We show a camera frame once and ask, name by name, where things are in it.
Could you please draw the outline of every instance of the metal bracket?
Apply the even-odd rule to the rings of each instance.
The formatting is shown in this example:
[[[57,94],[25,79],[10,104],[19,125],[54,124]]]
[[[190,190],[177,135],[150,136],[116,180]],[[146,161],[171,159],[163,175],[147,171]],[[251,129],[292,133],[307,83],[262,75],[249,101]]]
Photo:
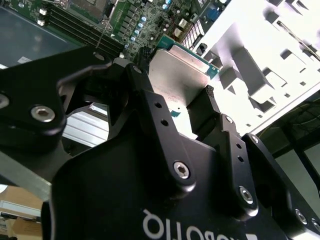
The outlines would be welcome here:
[[[246,144],[238,135],[233,120],[220,113],[213,87],[207,86],[187,108],[197,140],[220,153],[221,184],[226,182],[227,185],[226,198],[222,201],[227,204],[225,209],[239,220],[256,216],[259,207]]]
[[[6,102],[0,104],[0,145],[52,150],[66,126],[65,110],[78,81],[110,64],[94,48],[83,47],[0,71],[0,98]]]
[[[266,146],[249,133],[242,139],[248,148],[257,196],[262,205],[271,209],[272,217],[290,239],[320,238],[319,218]]]
[[[165,191],[173,198],[183,197],[194,189],[196,176],[165,99],[154,93],[146,70],[134,64],[125,67],[120,79],[128,86],[124,90],[128,101],[120,108],[116,101],[108,106],[109,138],[118,136],[136,118],[143,133],[155,142],[155,154],[162,162],[156,175],[163,176]]]

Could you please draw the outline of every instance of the metal plate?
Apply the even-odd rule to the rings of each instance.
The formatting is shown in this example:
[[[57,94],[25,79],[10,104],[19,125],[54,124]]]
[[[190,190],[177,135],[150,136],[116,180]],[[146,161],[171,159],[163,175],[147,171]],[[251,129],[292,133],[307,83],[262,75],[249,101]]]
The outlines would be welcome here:
[[[208,66],[173,46],[159,49],[150,63],[149,78],[153,90],[161,94],[168,107],[180,112],[208,84]]]

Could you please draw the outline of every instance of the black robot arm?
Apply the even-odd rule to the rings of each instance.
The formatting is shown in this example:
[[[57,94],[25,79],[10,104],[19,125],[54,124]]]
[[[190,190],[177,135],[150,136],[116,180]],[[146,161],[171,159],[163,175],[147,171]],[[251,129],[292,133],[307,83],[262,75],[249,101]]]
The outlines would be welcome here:
[[[44,200],[44,240],[320,239],[320,221],[261,140],[207,86],[178,133],[147,70],[89,47],[0,71],[0,180]],[[63,151],[67,116],[108,105],[108,141]]]

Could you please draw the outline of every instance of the green circuit board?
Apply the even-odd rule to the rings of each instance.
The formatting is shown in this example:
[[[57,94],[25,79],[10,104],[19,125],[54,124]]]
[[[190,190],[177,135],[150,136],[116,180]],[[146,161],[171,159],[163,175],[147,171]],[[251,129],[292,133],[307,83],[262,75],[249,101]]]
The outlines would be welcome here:
[[[208,64],[211,79],[218,73],[218,69],[184,44],[192,41],[195,46],[198,37],[205,34],[201,25],[208,28],[221,14],[217,10],[207,12],[206,19],[210,16],[214,19],[200,23],[201,16],[197,15],[200,13],[194,8],[197,0],[4,1],[7,7],[53,34],[79,46],[94,46],[111,58],[122,55],[134,62],[141,47],[168,49],[175,44]]]
[[[78,4],[80,1],[88,0],[68,0],[67,6],[47,3],[42,0],[8,0],[8,6],[34,22],[37,22],[38,19],[42,17],[41,19],[46,21],[45,28],[53,30],[55,34],[63,38],[81,44],[81,40],[75,40],[69,37],[70,35],[67,31],[60,31],[60,26],[56,26],[57,22],[55,22],[55,25],[51,24],[50,9],[54,9],[54,18],[57,18],[58,14],[55,14],[55,11],[59,9],[59,11],[70,14],[70,16],[75,17],[88,27],[122,44],[123,47],[126,48],[123,51],[125,57],[133,60],[140,47],[155,48],[164,34],[179,42],[179,37],[188,31],[189,25],[185,25],[184,23],[189,20],[192,0],[172,0],[172,2],[167,5],[167,9],[163,9],[165,0],[153,0],[153,2],[121,0],[115,5],[112,17],[107,21],[107,26],[103,24],[106,20],[98,22],[97,18],[91,16],[91,13],[86,9],[79,7],[80,4],[75,4],[75,1],[77,1],[76,3]],[[48,9],[46,16],[41,16],[39,13],[40,9],[43,8]],[[59,19],[59,21],[61,25],[63,25],[63,20]]]

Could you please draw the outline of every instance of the electronic component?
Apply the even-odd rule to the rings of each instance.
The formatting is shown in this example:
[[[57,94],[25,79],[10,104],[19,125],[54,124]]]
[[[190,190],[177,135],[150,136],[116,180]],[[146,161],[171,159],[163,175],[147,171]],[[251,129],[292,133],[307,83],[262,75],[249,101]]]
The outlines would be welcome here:
[[[45,20],[40,20],[40,19],[38,19],[38,21],[36,21],[36,23],[40,26],[44,26],[46,24]]]
[[[44,8],[40,8],[39,9],[39,13],[41,14],[41,15],[47,15],[47,13],[48,13],[48,11],[46,10],[46,9],[44,9]]]
[[[179,25],[179,27],[185,29],[189,24],[188,24],[187,20],[185,20],[184,18],[182,18],[182,19],[180,20],[180,22],[179,22],[178,25]]]
[[[134,16],[134,13],[132,12],[132,11],[128,11],[127,13],[126,13],[126,15],[129,17],[129,18],[133,18],[133,16]]]
[[[131,5],[130,8],[129,8],[129,10],[130,10],[131,12],[133,12],[133,13],[134,13],[135,11],[137,11],[137,9],[138,9],[138,8],[137,8],[135,5]]]
[[[130,17],[128,17],[128,16],[126,16],[125,18],[124,18],[124,20],[123,20],[124,22],[126,22],[126,23],[130,23],[130,21],[131,21],[131,18]]]
[[[124,27],[125,29],[127,29],[128,27],[129,27],[129,23],[127,23],[127,22],[123,22],[122,23],[122,27]]]
[[[127,29],[122,26],[122,27],[120,27],[120,30],[119,30],[119,31],[125,33],[125,32],[127,31]]]
[[[110,0],[108,2],[104,11],[104,15],[107,17],[107,19],[110,19],[114,14],[117,3],[118,3],[118,0]]]
[[[176,28],[174,31],[173,31],[173,35],[176,36],[177,38],[180,38],[182,36],[182,31],[179,29],[179,28]]]
[[[105,15],[112,13],[116,0],[70,0],[70,4],[67,6],[68,11],[75,11],[84,19],[93,21],[94,23],[100,23]]]
[[[120,38],[123,38],[124,35],[125,35],[125,34],[124,34],[123,32],[121,32],[121,31],[118,32],[118,36],[119,36]]]

